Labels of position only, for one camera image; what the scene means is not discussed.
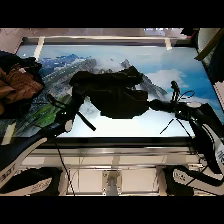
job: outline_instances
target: brown clothing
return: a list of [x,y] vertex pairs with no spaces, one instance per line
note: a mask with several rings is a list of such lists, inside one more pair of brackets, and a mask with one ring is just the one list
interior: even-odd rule
[[8,75],[0,68],[0,100],[5,104],[32,98],[43,86],[34,81],[34,76],[15,66]]

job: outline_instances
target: landscape print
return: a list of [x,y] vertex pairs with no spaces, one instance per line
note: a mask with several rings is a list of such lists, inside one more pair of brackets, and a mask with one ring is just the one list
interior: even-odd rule
[[[32,46],[21,46],[20,57],[33,55]],[[201,64],[196,61],[194,48],[176,47],[167,50],[165,47],[153,46],[97,46],[97,45],[49,45],[43,46],[38,62],[43,65],[40,74],[46,85],[43,92],[34,100],[48,103],[46,94],[51,93],[62,102],[70,99],[69,81],[78,71],[92,73],[117,72],[129,66],[135,66],[143,73],[144,82],[136,89],[148,91],[148,100],[170,100],[172,96],[171,81],[175,80],[181,93],[194,90],[191,102],[209,103],[219,119],[224,123],[224,115],[216,93]],[[33,104],[24,119],[17,120],[14,136],[28,137],[39,128],[54,121],[59,109],[51,104]],[[173,114],[149,110],[142,116],[133,119],[110,119],[100,115],[87,98],[80,112],[96,127],[93,132],[79,117],[76,117],[73,129],[60,137],[170,137],[187,136],[185,130],[176,121],[160,135]],[[194,135],[188,122],[184,126]]]

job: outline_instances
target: crumpled clothing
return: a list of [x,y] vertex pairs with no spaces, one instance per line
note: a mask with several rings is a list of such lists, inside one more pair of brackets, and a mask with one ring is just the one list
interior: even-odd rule
[[34,76],[20,66],[16,66],[6,74],[0,68],[0,99],[5,104],[14,103],[22,99],[32,98],[43,86],[34,81]]
[[80,85],[102,116],[132,119],[149,109],[148,92],[133,89],[143,81],[142,76],[134,66],[116,73],[79,71],[70,80],[70,85],[73,88]]

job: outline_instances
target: mountain image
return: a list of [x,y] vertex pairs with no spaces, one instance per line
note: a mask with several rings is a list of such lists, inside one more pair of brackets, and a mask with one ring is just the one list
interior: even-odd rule
[[[34,122],[36,125],[44,127],[53,122],[58,108],[55,108],[47,101],[46,95],[50,93],[61,102],[67,103],[70,96],[68,94],[71,86],[69,85],[70,79],[78,71],[89,71],[95,74],[105,72],[117,72],[124,68],[130,67],[130,63],[125,59],[121,63],[114,62],[113,59],[107,61],[99,61],[94,58],[82,58],[75,54],[69,56],[61,56],[57,58],[44,58],[39,60],[42,64],[40,74],[45,88],[42,93],[33,101],[33,105],[25,119],[17,121],[17,128],[14,136],[27,137],[35,134],[39,128],[31,125]],[[156,86],[145,75],[143,75],[143,82],[138,85],[138,89],[147,91],[154,98],[164,100],[167,92],[159,86]],[[80,108],[80,112],[84,116],[100,116],[100,112],[95,108],[89,99],[86,99],[85,104]]]

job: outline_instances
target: metal bracket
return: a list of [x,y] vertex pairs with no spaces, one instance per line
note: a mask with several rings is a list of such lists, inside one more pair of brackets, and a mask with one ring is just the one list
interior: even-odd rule
[[115,187],[118,195],[122,192],[122,176],[120,170],[104,170],[102,175],[102,193],[108,195]]

